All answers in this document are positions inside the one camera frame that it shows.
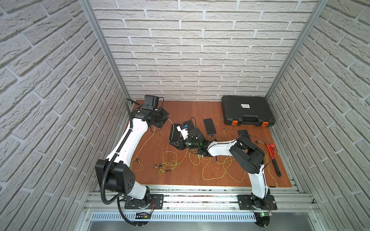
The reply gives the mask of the dark phone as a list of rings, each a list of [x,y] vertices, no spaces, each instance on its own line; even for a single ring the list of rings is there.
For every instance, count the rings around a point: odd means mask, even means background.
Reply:
[[[206,118],[203,120],[206,132],[208,136],[214,136],[217,131],[212,118]]]

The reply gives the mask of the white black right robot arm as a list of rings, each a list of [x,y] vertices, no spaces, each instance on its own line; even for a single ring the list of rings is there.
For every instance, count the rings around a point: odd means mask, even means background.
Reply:
[[[188,135],[183,138],[180,132],[173,136],[170,145],[178,150],[196,149],[203,157],[233,157],[242,169],[249,174],[252,193],[251,206],[255,209],[271,209],[268,200],[271,196],[265,178],[265,153],[254,144],[246,130],[239,130],[238,137],[231,141],[208,141],[203,136]]]

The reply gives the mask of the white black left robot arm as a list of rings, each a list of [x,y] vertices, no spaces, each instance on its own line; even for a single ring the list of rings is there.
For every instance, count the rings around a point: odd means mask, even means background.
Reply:
[[[162,128],[169,113],[163,108],[164,98],[145,95],[144,103],[125,99],[129,124],[119,143],[104,159],[95,164],[102,202],[106,205],[119,201],[120,197],[133,201],[145,209],[152,204],[150,189],[138,183],[130,169],[134,152],[149,127]]]

